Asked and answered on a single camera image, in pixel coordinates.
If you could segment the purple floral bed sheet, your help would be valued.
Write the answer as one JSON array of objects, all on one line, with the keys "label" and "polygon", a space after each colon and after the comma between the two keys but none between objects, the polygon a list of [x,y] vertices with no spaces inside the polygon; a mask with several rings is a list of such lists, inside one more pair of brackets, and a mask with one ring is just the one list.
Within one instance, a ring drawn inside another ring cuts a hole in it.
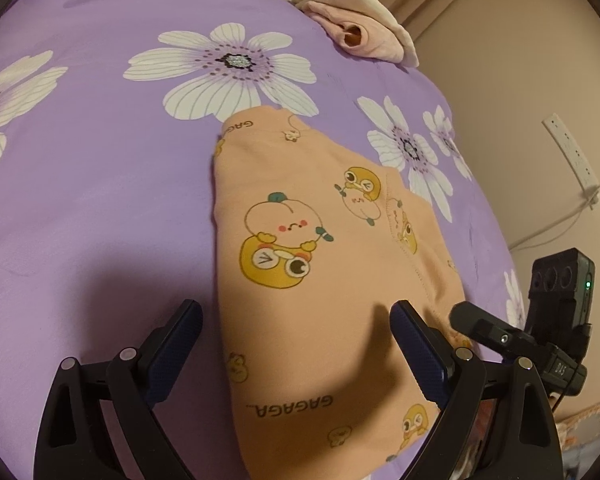
[{"label": "purple floral bed sheet", "polygon": [[15,0],[0,21],[0,457],[33,474],[65,356],[107,359],[178,304],[199,346],[160,420],[194,475],[241,479],[213,299],[211,159],[222,122],[280,105],[369,159],[385,102],[426,162],[469,300],[511,323],[521,287],[493,211],[440,133],[451,111],[418,70],[352,58],[285,0]]}]

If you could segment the white power strip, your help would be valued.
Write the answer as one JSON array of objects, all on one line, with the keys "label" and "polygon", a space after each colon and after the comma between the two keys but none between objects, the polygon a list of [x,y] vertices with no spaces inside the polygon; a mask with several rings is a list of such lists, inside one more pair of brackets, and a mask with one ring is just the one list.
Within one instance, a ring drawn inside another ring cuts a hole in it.
[{"label": "white power strip", "polygon": [[551,114],[543,119],[542,124],[568,162],[584,194],[588,208],[594,209],[600,205],[600,179],[596,176],[584,151],[557,114]]}]

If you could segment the pink folded clothes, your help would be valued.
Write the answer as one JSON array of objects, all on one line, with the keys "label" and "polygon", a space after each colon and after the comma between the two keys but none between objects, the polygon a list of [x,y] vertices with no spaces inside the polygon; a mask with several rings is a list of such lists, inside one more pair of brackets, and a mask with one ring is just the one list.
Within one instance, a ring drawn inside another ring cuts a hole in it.
[{"label": "pink folded clothes", "polygon": [[417,68],[408,31],[379,0],[292,0],[348,55]]}]

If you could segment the orange duck print garment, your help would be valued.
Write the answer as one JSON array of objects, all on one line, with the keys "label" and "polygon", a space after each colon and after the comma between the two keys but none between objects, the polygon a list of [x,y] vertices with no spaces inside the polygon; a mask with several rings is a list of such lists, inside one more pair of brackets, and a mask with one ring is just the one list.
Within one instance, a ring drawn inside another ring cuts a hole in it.
[{"label": "orange duck print garment", "polygon": [[391,335],[400,300],[453,345],[464,290],[431,206],[396,170],[289,110],[224,122],[214,158],[223,346],[253,479],[361,479],[438,416]]}]

